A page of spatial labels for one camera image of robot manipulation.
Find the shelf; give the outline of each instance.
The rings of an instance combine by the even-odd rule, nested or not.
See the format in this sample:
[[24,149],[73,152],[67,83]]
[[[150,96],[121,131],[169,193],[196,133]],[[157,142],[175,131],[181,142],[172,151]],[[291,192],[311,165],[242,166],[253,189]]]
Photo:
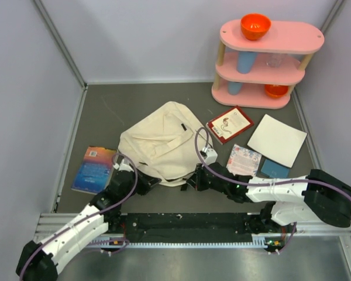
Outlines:
[[297,59],[286,56],[279,67],[270,67],[266,64],[268,56],[268,53],[258,54],[251,71],[242,74],[236,69],[238,53],[227,52],[223,64],[216,64],[216,71],[225,80],[244,83],[294,85],[303,79],[305,71],[297,69],[300,64]]
[[240,30],[240,19],[225,23],[220,38],[233,50],[285,54],[315,53],[325,40],[322,32],[309,23],[273,20],[264,37],[250,41]]
[[220,87],[214,90],[212,86],[212,96],[220,104],[239,105],[240,107],[255,107],[279,109],[288,104],[290,95],[282,98],[270,98],[264,92],[264,85],[245,83],[238,95],[228,93],[228,82],[221,79]]

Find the book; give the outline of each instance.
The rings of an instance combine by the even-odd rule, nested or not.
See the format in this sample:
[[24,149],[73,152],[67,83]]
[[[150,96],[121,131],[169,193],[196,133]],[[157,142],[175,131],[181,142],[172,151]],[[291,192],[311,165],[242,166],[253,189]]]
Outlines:
[[306,137],[307,133],[266,114],[247,145],[266,158],[291,168]]
[[117,150],[89,146],[71,189],[91,194],[104,190],[113,173],[116,153]]
[[248,148],[234,145],[226,168],[234,175],[255,176],[260,160],[261,154]]
[[276,162],[266,159],[261,172],[272,179],[286,179],[289,168],[286,168]]
[[251,126],[253,126],[253,121],[238,106],[229,109],[206,124],[206,128],[221,145]]

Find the white wall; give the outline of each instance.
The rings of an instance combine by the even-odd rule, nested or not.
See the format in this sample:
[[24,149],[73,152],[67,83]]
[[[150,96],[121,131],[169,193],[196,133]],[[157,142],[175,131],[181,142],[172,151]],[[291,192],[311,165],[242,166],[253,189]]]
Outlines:
[[321,160],[351,185],[351,0],[305,73],[299,94]]
[[43,0],[88,83],[205,81],[222,24],[251,12],[321,26],[334,0]]
[[0,280],[49,212],[81,88],[30,0],[0,0]]

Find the clear glass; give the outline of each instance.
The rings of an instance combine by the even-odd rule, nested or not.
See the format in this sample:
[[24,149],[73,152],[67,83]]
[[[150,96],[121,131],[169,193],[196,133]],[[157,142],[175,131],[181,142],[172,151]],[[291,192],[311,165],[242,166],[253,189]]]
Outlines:
[[279,67],[286,54],[271,53],[267,58],[267,65],[270,67]]

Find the snake illustration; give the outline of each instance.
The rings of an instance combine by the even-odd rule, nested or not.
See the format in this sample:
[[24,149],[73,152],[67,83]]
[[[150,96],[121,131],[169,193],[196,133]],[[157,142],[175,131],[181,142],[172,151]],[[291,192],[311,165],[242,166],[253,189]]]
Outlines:
[[227,117],[222,120],[223,125],[221,125],[221,129],[225,132],[232,134],[231,131],[225,129],[229,125],[228,120],[229,120],[229,118],[227,118]]

